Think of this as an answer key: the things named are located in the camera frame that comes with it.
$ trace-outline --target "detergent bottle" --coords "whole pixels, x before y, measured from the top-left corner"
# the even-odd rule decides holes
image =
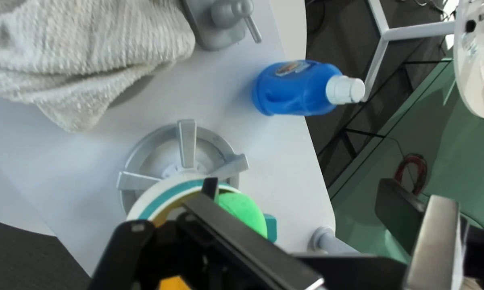
[[[275,62],[261,70],[253,102],[262,114],[314,115],[366,96],[362,80],[343,75],[335,65],[309,59]]]

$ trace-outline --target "white table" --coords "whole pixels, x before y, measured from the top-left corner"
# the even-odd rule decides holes
[[[279,246],[303,251],[316,226],[333,230],[304,120],[264,117],[248,101],[258,70],[272,61],[303,57],[306,46],[303,0],[271,4],[272,11],[259,0],[254,11],[261,44],[246,36],[224,51],[196,51],[109,109],[91,131],[66,133],[35,107],[0,98],[0,222],[58,235],[91,273],[111,230],[124,218],[114,178],[129,149],[156,127],[193,117],[246,154],[250,170],[241,173],[240,189],[277,217]],[[285,56],[279,43],[287,44]],[[182,75],[187,85],[175,85]]]

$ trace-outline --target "drain cover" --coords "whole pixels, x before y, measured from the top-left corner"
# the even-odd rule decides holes
[[[246,167],[245,156],[235,154],[224,138],[196,127],[193,119],[183,119],[140,139],[119,172],[116,186],[129,212],[135,199],[162,178],[193,172],[238,186],[238,172]]]

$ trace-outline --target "metal pipe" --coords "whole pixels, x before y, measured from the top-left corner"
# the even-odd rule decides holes
[[[350,244],[343,243],[341,239],[338,239],[335,236],[335,233],[330,228],[325,226],[319,226],[309,239],[309,244],[312,249],[321,249],[325,251],[327,254],[333,254],[333,255],[354,255],[359,254],[354,247],[351,247]]]
[[[377,75],[377,72],[380,69],[382,59],[383,59],[385,51],[387,51],[387,44],[388,44],[387,40],[380,38],[377,41],[377,46],[374,49],[374,54],[372,54],[372,59],[371,59],[371,64],[369,64],[369,69],[367,69],[367,75],[366,75],[366,80],[364,80],[364,85],[366,85],[366,96],[364,96],[364,99],[367,99],[369,94],[371,94],[375,75]]]
[[[435,36],[435,35],[448,35],[454,32],[454,20],[448,22],[427,22],[417,25],[404,25],[404,27],[393,27],[382,33],[383,40],[406,40],[406,38],[424,38],[424,36]]]
[[[377,27],[379,33],[382,35],[385,30],[388,30],[388,22],[383,14],[382,3],[380,3],[380,0],[367,0],[367,3],[371,7],[371,14],[374,17],[375,27]]]
[[[430,196],[403,288],[461,288],[459,218],[456,201]]]

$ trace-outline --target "white bottle cap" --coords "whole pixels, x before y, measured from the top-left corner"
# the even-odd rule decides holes
[[[359,102],[366,96],[366,85],[361,78],[333,75],[325,83],[325,96],[332,104]]]

